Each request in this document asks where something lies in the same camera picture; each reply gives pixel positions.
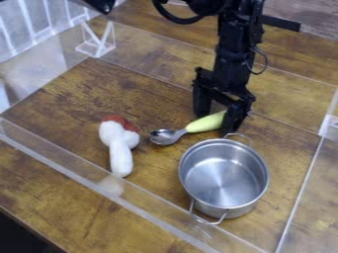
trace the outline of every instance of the cooking pot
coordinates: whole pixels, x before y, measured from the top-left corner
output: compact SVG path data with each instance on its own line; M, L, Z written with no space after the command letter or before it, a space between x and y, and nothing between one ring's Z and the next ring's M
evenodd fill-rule
M228 139L230 135L246 138L250 146ZM199 222L219 224L224 218L242 216L267 190L268 168L251 143L243 134L228 133L196 143L180 158L179 180L191 196L190 213ZM218 221L207 221L194 209Z

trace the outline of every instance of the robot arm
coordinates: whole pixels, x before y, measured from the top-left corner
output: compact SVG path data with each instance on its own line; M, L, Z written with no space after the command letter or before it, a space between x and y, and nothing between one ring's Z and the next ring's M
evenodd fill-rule
M116 0L85 0L100 12L107 14ZM258 48L263 36L264 0L183 0L195 16L179 18L164 5L168 0L152 0L160 14L172 22L188 25L206 16L218 15L219 43L212 70L196 67L192 80L192 107L198 117L210 114L211 101L227 107L223 119L223 132L236 131L244 118L250 115L251 105L256 98L246 86L254 72L256 52L267 57Z

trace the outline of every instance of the red tip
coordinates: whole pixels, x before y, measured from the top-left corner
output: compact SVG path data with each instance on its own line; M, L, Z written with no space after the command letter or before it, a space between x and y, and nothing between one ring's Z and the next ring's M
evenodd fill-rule
M130 130L134 132L139 132L139 129L134 126L131 122L128 122L123 117L119 115L110 115L103 118L101 122L115 122L122 125L124 130Z

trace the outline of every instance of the wooden surface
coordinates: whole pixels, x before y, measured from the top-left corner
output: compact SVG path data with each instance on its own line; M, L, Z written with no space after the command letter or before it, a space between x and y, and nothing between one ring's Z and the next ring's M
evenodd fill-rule
M172 10L186 15L182 8ZM155 34L214 49L216 18L208 17L191 26L167 21L155 11L151 1L127 1L110 18ZM268 54L271 67L307 78L338 85L338 42L266 26L260 48Z
M101 19L95 22L95 28L104 23ZM124 25L116 25L115 31L118 48L103 56L108 62L187 90L191 90L195 66L212 69L212 50ZM247 87L258 97L252 106L256 114L318 133L335 86L270 68L262 75L252 75Z
M124 116L142 129L142 143L134 150L135 172L128 181L187 209L188 197L176 177L178 161L196 141L216 137L218 132L186 136L168 147L156 146L147 139L151 129L180 128L194 119L186 89L88 59L3 117L108 169L108 150L100 143L97 127L111 113ZM260 116L246 120L240 132L252 138L267 161L271 185L255 210L224 221L222 227L274 251L318 136Z
M123 35L118 39L120 46L114 60L110 58L114 54L107 60L116 61L120 55L116 63L132 63L130 68L142 74L88 59L1 117L108 169L108 150L100 143L97 127L103 117L120 114L142 130L142 142L134 150L135 172L128 181L187 209L188 197L176 177L178 161L195 142L219 134L214 131L187 135L170 147L151 144L147 135L152 129L182 128L194 120L192 68L212 64L215 19L207 18L188 27L174 25L156 14L150 1L142 0L127 1L112 18L200 47L180 42L163 47L162 41L167 39L120 26L116 31ZM96 31L103 30L101 19L92 25ZM270 69L251 79L248 87L258 96L256 114L246 119L240 132L252 138L254 147L267 161L271 185L252 212L226 220L220 226L270 252L281 240L319 141L315 133L337 88L335 47L337 42L267 27L263 48L273 67L306 78ZM139 61L132 60L135 55L140 56ZM195 250L4 143L0 159L1 208L60 248L71 252ZM118 218L128 225L116 223ZM93 228L88 230L91 220Z
M325 140L302 193L282 252L335 252L338 237L338 143Z
M65 252L200 252L1 141L0 207Z
M338 41L338 3L335 0L267 0L264 14L297 21L305 33Z

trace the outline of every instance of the pot handle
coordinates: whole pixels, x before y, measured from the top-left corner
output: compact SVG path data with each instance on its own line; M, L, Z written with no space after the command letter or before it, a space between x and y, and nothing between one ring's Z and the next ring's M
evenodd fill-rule
M250 147L252 147L252 140L246 136L243 135L242 133L227 133L226 136L223 138L227 138L230 135L238 135L240 136L242 138L247 139L248 143L250 143Z
M202 217L199 217L192 211L194 211L194 204L195 204L195 199L191 200L191 204L190 204L190 209L188 209L188 212L190 214L192 215L192 217L195 218L195 220L203 224L207 224L207 225L218 225L220 224L220 222L223 221L223 219L226 218L226 215L227 215L227 212L222 215L222 217L219 218L218 221L215 222L210 222L207 221L206 219L203 219Z

